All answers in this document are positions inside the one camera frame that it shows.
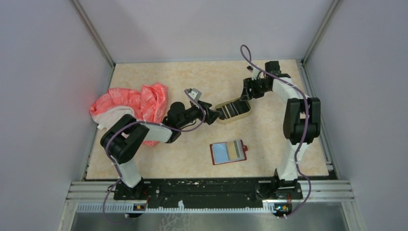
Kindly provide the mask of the beige oval tray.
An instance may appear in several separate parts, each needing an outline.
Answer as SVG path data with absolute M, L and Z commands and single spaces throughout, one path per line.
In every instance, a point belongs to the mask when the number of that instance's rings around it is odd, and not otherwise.
M 242 101 L 236 98 L 216 105 L 215 110 L 221 112 L 217 122 L 227 124 L 249 116 L 252 106 L 249 101 Z

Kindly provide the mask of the red card holder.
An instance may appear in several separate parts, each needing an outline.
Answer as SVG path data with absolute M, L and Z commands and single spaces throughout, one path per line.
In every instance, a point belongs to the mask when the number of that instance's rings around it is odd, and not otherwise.
M 243 140 L 213 143 L 209 147 L 214 166 L 247 160 L 248 147 Z

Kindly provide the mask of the white striped credit card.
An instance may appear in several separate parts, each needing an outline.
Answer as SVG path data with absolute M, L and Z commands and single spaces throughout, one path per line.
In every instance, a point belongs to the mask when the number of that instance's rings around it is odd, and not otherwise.
M 233 151 L 231 152 L 231 158 L 233 160 L 245 159 L 245 150 L 242 140 L 235 140 L 233 142 Z

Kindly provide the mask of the gold credit card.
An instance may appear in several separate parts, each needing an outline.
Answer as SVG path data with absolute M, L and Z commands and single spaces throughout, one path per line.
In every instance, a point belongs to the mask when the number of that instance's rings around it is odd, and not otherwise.
M 240 148 L 237 141 L 229 141 L 226 143 L 226 148 L 228 152 L 228 159 L 230 161 L 235 161 L 241 157 Z

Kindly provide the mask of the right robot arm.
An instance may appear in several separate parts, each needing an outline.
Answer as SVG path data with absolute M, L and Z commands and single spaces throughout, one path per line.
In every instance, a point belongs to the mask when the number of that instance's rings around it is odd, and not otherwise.
M 273 92 L 286 104 L 283 134 L 287 140 L 284 157 L 274 173 L 271 193 L 284 198 L 296 187 L 300 163 L 309 145 L 320 135 L 321 102 L 309 97 L 297 87 L 289 74 L 282 73 L 279 62 L 265 63 L 265 70 L 249 64 L 251 77 L 244 79 L 241 101 L 258 99 Z

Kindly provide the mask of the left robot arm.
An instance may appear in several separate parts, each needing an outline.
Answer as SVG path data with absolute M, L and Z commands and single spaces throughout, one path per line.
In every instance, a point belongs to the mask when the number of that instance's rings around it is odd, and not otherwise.
M 173 143 L 184 127 L 199 121 L 213 124 L 222 113 L 212 110 L 211 104 L 198 101 L 185 108 L 182 102 L 172 103 L 162 123 L 137 120 L 134 116 L 122 116 L 101 138 L 100 145 L 119 174 L 120 182 L 126 185 L 125 192 L 132 199 L 143 196 L 142 176 L 134 157 L 145 141 Z

